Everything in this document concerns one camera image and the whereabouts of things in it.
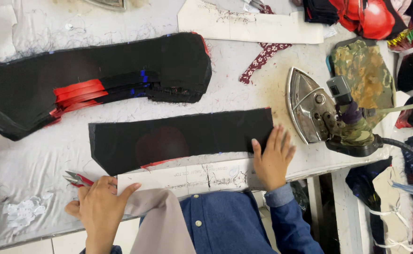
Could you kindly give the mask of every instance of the beige hijab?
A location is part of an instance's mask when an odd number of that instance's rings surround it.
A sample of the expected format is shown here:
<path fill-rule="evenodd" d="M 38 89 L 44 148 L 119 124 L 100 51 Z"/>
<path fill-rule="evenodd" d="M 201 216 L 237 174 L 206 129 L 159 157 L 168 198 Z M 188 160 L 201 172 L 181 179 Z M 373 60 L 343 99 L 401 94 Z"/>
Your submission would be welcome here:
<path fill-rule="evenodd" d="M 130 254 L 195 254 L 180 203 L 173 192 L 150 189 L 133 193 L 125 214 L 146 214 Z"/>

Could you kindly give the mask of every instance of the hand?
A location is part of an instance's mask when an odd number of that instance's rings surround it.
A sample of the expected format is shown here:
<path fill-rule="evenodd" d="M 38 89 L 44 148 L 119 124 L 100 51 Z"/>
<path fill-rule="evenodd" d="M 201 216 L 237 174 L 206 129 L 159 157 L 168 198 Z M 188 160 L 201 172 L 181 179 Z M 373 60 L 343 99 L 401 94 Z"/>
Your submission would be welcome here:
<path fill-rule="evenodd" d="M 255 173 L 265 186 L 266 191 L 285 185 L 286 170 L 296 152 L 296 146 L 290 145 L 291 136 L 288 131 L 282 145 L 283 129 L 283 126 L 274 127 L 267 140 L 263 156 L 258 141 L 252 140 Z"/>
<path fill-rule="evenodd" d="M 117 228 L 122 220 L 128 198 L 140 183 L 128 186 L 120 196 L 113 195 L 117 179 L 102 176 L 91 187 L 78 189 L 79 201 L 72 201 L 65 207 L 66 213 L 78 218 L 86 228 L 86 254 L 109 254 Z"/>

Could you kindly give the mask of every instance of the blue denim shirt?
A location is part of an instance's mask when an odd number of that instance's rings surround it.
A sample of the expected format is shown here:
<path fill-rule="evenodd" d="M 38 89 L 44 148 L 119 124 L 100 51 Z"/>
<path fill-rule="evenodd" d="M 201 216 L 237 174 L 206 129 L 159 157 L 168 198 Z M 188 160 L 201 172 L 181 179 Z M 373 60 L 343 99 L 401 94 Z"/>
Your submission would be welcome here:
<path fill-rule="evenodd" d="M 289 184 L 266 193 L 265 198 L 271 207 L 272 228 L 281 253 L 323 254 L 310 234 L 309 224 L 302 219 Z M 180 205 L 197 254 L 276 253 L 251 192 L 192 195 Z M 122 250 L 113 246 L 111 254 L 122 254 Z"/>

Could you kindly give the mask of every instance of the shirt sleeve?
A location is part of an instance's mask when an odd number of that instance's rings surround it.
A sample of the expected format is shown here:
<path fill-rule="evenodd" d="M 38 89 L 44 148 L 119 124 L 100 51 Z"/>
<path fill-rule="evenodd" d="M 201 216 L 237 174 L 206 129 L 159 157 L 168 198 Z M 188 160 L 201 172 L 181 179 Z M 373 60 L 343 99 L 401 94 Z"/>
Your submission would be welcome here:
<path fill-rule="evenodd" d="M 302 219 L 302 212 L 289 184 L 266 193 L 265 199 L 271 207 L 272 229 L 281 253 L 324 253 L 313 240 L 310 225 Z"/>
<path fill-rule="evenodd" d="M 86 254 L 86 248 L 84 248 L 84 250 L 81 251 L 79 254 Z M 122 248 L 120 248 L 119 245 L 113 245 L 113 248 L 111 249 L 111 254 L 122 254 Z"/>

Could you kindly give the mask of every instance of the maroon floral fabric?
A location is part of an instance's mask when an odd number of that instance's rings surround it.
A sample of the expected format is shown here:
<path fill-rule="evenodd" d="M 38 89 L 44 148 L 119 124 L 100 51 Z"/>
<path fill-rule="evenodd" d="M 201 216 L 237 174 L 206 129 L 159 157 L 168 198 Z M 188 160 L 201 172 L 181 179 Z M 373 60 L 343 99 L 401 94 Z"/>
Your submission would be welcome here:
<path fill-rule="evenodd" d="M 264 14 L 275 14 L 269 5 L 261 5 L 265 10 L 260 10 Z M 255 58 L 252 64 L 247 68 L 247 70 L 241 75 L 239 81 L 244 84 L 250 83 L 250 77 L 255 70 L 261 69 L 267 61 L 276 54 L 277 51 L 291 47 L 291 44 L 288 43 L 258 43 L 263 51 Z"/>

